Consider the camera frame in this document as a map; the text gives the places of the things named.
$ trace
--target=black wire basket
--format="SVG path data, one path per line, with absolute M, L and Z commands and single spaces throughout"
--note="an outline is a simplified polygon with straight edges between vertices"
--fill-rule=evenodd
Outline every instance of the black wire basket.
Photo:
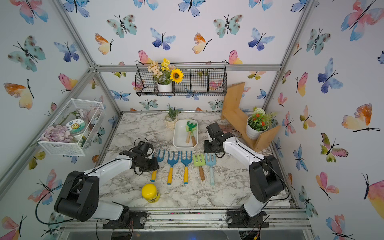
M 138 96 L 224 96 L 227 94 L 226 63 L 171 63 L 184 73 L 181 83 L 172 82 L 172 92 L 159 92 L 157 81 L 148 72 L 149 64 L 137 64 L 135 89 Z

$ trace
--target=white ceramic pot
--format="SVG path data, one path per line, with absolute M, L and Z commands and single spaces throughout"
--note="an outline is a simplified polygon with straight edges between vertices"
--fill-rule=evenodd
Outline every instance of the white ceramic pot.
M 177 116 L 176 116 L 175 120 L 173 120 L 173 121 L 169 121 L 169 120 L 171 120 L 171 118 L 167 114 L 166 117 L 164 118 L 164 122 L 166 123 L 166 127 L 169 128 L 169 129 L 175 129 L 175 125 L 176 125 L 176 122 L 177 122 Z
M 160 93 L 172 92 L 172 83 L 170 83 L 169 85 L 160 85 L 158 83 L 157 84 L 157 89 L 159 90 Z
M 248 119 L 247 119 L 247 122 L 245 123 L 247 125 L 246 127 L 246 133 L 247 133 L 247 136 L 248 138 L 252 139 L 252 140 L 256 140 L 260 134 L 262 134 L 263 132 L 267 131 L 269 129 L 269 126 L 266 130 L 264 131 L 257 131 L 253 128 L 251 128 L 249 125 L 248 125 L 248 120 L 251 118 L 252 116 L 250 116 Z

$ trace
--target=sunflower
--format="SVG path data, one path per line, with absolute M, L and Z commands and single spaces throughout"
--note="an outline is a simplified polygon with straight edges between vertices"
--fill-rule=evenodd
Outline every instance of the sunflower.
M 183 77 L 184 77 L 183 72 L 178 68 L 173 69 L 172 72 L 170 73 L 170 78 L 175 83 L 181 83 L 181 81 L 183 81 Z

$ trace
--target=wire basket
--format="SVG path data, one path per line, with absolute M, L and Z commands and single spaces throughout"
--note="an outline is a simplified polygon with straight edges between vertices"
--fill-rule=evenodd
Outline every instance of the wire basket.
M 184 73 L 181 83 L 172 82 L 172 92 L 159 92 L 157 81 L 148 72 L 148 64 L 137 64 L 135 76 L 138 96 L 224 96 L 227 94 L 226 63 L 215 63 L 211 68 L 188 67 L 189 63 L 171 63 Z
M 56 125 L 65 126 L 67 123 L 72 124 L 72 122 L 76 122 L 79 118 L 71 113 L 79 109 L 88 112 L 84 118 L 80 118 L 85 122 L 85 131 L 82 134 L 78 134 L 77 137 L 74 137 L 74 142 L 39 141 L 39 145 L 44 148 L 45 151 L 50 154 L 85 156 L 84 150 L 92 144 L 104 119 L 104 106 L 101 102 L 71 98 L 50 125 L 54 127 L 56 127 Z

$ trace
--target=small potted plant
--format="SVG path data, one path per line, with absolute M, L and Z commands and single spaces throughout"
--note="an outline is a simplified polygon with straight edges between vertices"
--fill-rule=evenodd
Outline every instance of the small potted plant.
M 169 129 L 175 129 L 175 125 L 177 122 L 177 115 L 180 113 L 180 111 L 176 110 L 176 108 L 172 108 L 168 104 L 168 114 L 165 117 L 165 123 L 166 127 Z
M 262 108 L 254 108 L 253 110 L 252 116 L 247 120 L 246 133 L 248 138 L 256 140 L 272 124 L 272 115 L 266 114 Z
M 161 66 L 159 66 L 159 61 L 153 61 L 148 66 L 148 71 L 153 73 L 152 76 L 157 83 L 157 90 L 161 93 L 172 92 L 172 81 L 180 83 L 184 78 L 184 74 L 180 69 L 169 64 L 169 60 L 164 59 Z

